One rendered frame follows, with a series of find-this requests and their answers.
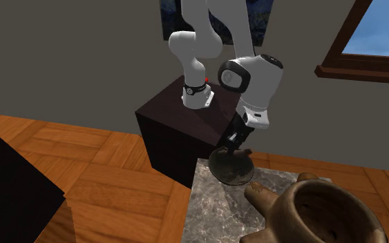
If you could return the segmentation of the dark round bowl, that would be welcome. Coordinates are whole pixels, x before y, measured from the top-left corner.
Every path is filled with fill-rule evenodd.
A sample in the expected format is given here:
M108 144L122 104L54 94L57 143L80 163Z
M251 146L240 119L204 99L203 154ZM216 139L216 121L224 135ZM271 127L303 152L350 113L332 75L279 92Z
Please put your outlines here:
M235 150L230 154L225 147L217 148L208 159L211 174L223 184L240 186L254 176L254 163L249 148Z

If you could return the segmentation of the brown framed window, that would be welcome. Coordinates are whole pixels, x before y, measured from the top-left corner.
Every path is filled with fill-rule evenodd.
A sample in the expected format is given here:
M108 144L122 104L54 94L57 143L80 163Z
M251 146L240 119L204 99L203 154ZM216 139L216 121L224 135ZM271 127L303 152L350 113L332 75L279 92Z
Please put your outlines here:
M315 74L389 84L389 0L355 0Z

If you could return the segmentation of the black cabinet with stone top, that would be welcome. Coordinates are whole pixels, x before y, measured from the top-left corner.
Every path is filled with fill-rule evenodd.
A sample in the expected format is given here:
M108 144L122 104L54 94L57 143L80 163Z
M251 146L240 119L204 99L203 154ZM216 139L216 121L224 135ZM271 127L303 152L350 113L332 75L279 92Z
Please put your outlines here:
M0 138L0 243L34 243L64 192Z

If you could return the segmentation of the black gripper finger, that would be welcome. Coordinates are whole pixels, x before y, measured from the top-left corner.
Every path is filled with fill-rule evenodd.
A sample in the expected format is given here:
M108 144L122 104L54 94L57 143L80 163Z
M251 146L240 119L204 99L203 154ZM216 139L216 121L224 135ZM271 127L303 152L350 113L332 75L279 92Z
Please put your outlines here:
M228 155L233 155L234 151L240 148L240 145L243 143L243 137L243 134L234 132L226 138L225 148Z

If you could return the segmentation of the brown clay pot with knobs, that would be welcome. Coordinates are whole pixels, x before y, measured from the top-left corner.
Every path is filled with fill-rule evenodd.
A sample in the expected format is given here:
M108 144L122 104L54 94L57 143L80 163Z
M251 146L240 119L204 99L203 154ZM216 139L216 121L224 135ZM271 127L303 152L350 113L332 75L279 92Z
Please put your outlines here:
M388 243L368 206L311 173L299 174L281 195L251 182L244 196L265 218L265 228L242 236L240 243Z

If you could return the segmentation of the dark blue wall picture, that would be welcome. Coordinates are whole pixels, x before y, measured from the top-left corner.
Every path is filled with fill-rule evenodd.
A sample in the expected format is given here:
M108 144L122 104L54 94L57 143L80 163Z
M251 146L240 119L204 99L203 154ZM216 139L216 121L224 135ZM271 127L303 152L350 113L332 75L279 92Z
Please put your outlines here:
M261 47L272 11L274 0L246 0L249 29L253 46ZM160 0L162 35L165 41L177 31L193 31L193 28L182 18L181 0ZM211 27L220 36L225 45L232 45L233 40L227 26L209 12Z

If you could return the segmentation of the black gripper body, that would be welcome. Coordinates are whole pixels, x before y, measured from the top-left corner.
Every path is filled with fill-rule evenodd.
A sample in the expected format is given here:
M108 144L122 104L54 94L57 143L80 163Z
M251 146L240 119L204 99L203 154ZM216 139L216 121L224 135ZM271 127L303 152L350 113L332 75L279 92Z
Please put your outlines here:
M254 128L249 127L245 124L247 119L247 114L244 113L243 116L240 116L238 113L233 118L233 128L234 131L230 135L230 140L233 142L244 142L250 133L254 131Z

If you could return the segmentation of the dark robot stand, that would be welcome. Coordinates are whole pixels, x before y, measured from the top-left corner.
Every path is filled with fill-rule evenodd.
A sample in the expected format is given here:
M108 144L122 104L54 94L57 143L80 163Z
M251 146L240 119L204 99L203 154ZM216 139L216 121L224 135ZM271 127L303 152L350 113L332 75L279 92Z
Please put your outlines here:
M211 84L208 108L192 110L182 103L180 76L135 111L151 167L191 188L199 158L207 159L225 144L233 129L238 93Z

